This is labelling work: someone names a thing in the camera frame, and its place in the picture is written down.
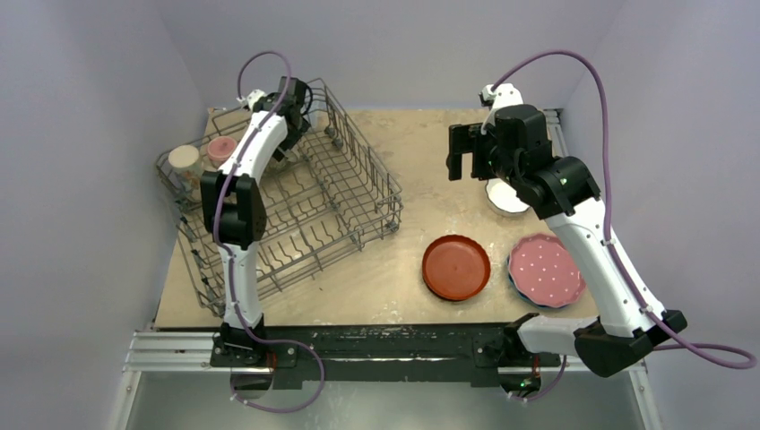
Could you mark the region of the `pink patterned mug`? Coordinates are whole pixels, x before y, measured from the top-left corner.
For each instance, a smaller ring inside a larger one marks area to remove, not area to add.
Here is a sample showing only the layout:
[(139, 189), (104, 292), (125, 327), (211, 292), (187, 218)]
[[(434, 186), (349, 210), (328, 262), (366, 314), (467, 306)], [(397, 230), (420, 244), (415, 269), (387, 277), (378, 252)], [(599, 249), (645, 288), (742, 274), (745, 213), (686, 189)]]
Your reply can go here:
[(229, 136), (212, 139), (206, 147), (206, 156), (213, 168), (221, 167), (234, 153), (238, 142)]

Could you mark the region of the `beige mug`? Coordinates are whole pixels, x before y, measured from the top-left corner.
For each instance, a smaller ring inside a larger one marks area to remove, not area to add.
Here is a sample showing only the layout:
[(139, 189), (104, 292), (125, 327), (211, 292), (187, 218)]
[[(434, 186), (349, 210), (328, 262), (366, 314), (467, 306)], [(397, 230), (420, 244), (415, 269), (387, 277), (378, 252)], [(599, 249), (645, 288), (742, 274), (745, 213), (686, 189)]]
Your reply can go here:
[(180, 145), (169, 153), (168, 163), (188, 192), (200, 189), (203, 164), (198, 148), (190, 144)]

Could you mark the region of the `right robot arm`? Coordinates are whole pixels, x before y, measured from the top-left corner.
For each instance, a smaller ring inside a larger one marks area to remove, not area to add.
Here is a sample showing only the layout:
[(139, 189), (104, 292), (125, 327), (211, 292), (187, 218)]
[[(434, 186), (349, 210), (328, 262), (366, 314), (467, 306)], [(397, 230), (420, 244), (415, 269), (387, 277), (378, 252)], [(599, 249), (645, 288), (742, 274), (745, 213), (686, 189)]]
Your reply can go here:
[(569, 252), (599, 311), (594, 319), (526, 314), (505, 329), (505, 357), (523, 365), (538, 353), (574, 356), (610, 377), (683, 331), (680, 311), (645, 287), (629, 287), (635, 272), (604, 235), (600, 188), (581, 160), (554, 155), (544, 114), (525, 104), (491, 113), (489, 122), (449, 126), (449, 180), (462, 178), (462, 156), (470, 153), (471, 177), (508, 183)]

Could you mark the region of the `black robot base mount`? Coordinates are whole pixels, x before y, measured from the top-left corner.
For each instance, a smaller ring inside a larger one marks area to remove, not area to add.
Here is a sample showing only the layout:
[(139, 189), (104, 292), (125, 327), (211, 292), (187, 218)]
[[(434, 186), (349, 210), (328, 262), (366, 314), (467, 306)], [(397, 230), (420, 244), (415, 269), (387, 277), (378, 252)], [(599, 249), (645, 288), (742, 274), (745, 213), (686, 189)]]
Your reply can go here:
[(507, 322), (404, 325), (259, 326), (259, 341), (223, 324), (212, 337), (212, 367), (265, 371), (274, 388), (306, 381), (468, 383), (535, 392), (540, 372), (561, 357), (519, 351)]

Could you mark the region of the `white floral mug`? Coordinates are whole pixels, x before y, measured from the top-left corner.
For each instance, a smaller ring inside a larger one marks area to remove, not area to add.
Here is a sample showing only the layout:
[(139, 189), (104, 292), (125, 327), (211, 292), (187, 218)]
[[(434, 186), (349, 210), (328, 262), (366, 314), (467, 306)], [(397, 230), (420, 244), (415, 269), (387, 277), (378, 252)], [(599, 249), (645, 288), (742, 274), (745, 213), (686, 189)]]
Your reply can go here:
[(301, 161), (298, 149), (276, 150), (268, 161), (263, 176), (275, 176), (289, 168), (295, 167)]

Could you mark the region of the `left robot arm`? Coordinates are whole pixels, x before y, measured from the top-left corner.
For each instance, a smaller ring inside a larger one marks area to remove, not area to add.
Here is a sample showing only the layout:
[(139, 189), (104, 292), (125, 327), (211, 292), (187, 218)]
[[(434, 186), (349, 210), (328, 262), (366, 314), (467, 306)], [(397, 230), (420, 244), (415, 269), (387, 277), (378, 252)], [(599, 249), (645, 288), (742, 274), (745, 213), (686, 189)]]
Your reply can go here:
[(287, 76), (274, 93), (251, 92), (242, 100), (250, 120), (236, 149), (201, 178), (203, 223), (219, 250), (226, 294), (215, 348), (244, 366), (267, 356), (257, 293), (257, 248), (268, 221), (260, 183), (270, 160), (283, 159), (308, 129), (303, 107), (309, 97), (305, 82)]

